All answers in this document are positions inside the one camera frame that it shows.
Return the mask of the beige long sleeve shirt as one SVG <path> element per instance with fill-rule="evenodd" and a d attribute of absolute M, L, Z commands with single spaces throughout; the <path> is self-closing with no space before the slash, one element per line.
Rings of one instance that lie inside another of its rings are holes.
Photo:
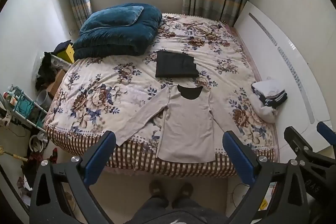
<path fill-rule="evenodd" d="M 172 85 L 162 89 L 143 105 L 126 124 L 116 129 L 117 145 L 138 133 L 147 122 L 162 113 L 157 158 L 179 163 L 215 160 L 214 125 L 222 132 L 241 132 L 223 102 L 203 87 Z"/>

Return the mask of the stack of folded clothes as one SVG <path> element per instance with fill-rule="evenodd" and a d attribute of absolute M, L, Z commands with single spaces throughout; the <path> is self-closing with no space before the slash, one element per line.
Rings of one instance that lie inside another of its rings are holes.
<path fill-rule="evenodd" d="M 268 77 L 264 81 L 251 84 L 252 94 L 249 97 L 255 113 L 267 123 L 275 123 L 277 109 L 287 100 L 288 94 L 284 86 L 276 79 Z"/>

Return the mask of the black clothes pile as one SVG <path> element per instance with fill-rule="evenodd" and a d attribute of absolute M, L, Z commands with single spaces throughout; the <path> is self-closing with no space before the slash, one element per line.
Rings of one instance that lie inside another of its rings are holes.
<path fill-rule="evenodd" d="M 51 56 L 51 53 L 45 52 L 45 55 L 42 58 L 35 80 L 35 89 L 38 92 L 48 88 L 48 86 L 56 79 L 57 70 L 51 66 Z"/>

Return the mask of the white bed headboard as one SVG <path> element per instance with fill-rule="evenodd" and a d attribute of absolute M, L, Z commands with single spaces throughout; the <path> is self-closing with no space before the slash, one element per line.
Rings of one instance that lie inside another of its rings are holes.
<path fill-rule="evenodd" d="M 318 122 L 331 126 L 321 89 L 301 53 L 282 30 L 255 5 L 247 2 L 234 28 L 250 53 L 260 77 L 277 80 L 288 94 L 278 109 L 276 131 L 278 160 L 295 158 L 284 139 L 288 126 L 294 127 L 314 152 L 329 143 L 317 132 Z"/>

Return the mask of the person's legs and shoes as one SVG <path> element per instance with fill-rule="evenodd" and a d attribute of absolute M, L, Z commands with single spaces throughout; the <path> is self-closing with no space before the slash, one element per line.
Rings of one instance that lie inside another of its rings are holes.
<path fill-rule="evenodd" d="M 228 217 L 210 208 L 203 207 L 191 196 L 194 188 L 186 182 L 174 201 L 169 203 L 160 181 L 149 185 L 151 197 L 137 210 L 128 224 L 215 224 L 227 223 Z"/>

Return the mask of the grey bucket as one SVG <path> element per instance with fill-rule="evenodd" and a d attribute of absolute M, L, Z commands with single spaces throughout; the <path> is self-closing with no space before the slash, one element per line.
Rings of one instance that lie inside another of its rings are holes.
<path fill-rule="evenodd" d="M 51 104 L 52 98 L 50 97 L 48 91 L 42 90 L 37 96 L 37 104 L 43 108 L 44 110 L 48 111 Z"/>

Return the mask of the teal storage rack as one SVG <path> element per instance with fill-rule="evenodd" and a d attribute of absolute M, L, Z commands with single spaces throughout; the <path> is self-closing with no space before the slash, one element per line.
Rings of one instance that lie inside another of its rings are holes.
<path fill-rule="evenodd" d="M 5 107 L 6 115 L 1 118 L 1 125 L 9 127 L 13 118 L 37 130 L 46 133 L 44 121 L 47 111 L 31 99 L 18 86 L 9 87 L 1 96 L 1 104 Z"/>

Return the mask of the cardboard box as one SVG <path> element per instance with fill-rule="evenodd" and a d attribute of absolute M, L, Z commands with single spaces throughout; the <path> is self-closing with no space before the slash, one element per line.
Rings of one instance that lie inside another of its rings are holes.
<path fill-rule="evenodd" d="M 60 69 L 58 71 L 58 73 L 56 73 L 56 76 L 55 76 L 55 81 L 53 83 L 51 83 L 48 88 L 46 89 L 46 91 L 48 92 L 48 94 L 51 96 L 51 97 L 54 97 L 58 88 L 60 87 L 60 84 L 63 80 L 63 77 L 65 76 L 66 74 L 66 71 L 64 71 L 63 69 Z"/>

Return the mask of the floral bed blanket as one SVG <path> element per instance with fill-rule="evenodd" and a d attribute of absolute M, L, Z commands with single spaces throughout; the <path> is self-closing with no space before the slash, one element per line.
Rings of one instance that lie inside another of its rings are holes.
<path fill-rule="evenodd" d="M 157 77 L 157 53 L 194 58 L 198 76 Z M 141 56 L 76 61 L 63 77 L 45 118 L 51 141 L 82 155 L 107 130 L 122 126 L 162 89 L 204 87 L 236 123 L 241 140 L 257 155 L 278 158 L 276 128 L 255 113 L 251 85 L 260 77 L 242 42 L 223 23 L 197 16 L 163 14 L 155 41 Z"/>

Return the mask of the yellow box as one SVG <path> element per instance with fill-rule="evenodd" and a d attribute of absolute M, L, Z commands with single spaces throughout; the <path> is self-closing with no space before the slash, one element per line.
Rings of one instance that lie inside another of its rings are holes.
<path fill-rule="evenodd" d="M 64 61 L 73 64 L 75 62 L 74 59 L 74 49 L 72 48 L 71 44 L 68 44 L 68 46 L 61 52 L 57 54 L 57 57 L 63 59 Z"/>

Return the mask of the folded black garment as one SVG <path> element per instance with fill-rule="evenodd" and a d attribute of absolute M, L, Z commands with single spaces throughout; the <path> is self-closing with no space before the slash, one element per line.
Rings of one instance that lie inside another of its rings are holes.
<path fill-rule="evenodd" d="M 155 77 L 195 78 L 199 75 L 194 58 L 184 53 L 158 51 L 156 62 Z"/>

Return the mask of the folded teal velvet quilt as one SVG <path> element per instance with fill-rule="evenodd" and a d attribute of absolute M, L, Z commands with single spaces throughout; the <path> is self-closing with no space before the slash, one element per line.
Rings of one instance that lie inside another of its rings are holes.
<path fill-rule="evenodd" d="M 73 44 L 74 59 L 111 55 L 143 55 L 155 40 L 162 13 L 146 3 L 124 3 L 113 7 L 143 6 L 137 21 L 128 27 L 100 28 L 80 35 Z"/>

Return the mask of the teal velvet pillow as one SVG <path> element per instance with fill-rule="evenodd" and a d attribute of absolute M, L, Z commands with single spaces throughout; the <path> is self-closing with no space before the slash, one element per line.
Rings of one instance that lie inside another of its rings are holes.
<path fill-rule="evenodd" d="M 94 12 L 81 26 L 79 34 L 100 28 L 128 27 L 133 25 L 144 10 L 143 6 L 111 7 Z"/>

